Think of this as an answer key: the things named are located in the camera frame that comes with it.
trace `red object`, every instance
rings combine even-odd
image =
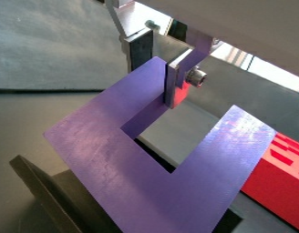
[[[282,134],[251,173],[242,191],[299,229],[299,143]]]

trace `concrete floor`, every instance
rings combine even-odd
[[[0,1],[0,88],[105,89],[125,74],[119,33],[100,3]]]
[[[9,160],[25,156],[49,175],[68,169],[42,132],[96,94],[0,95],[0,232],[56,232]]]

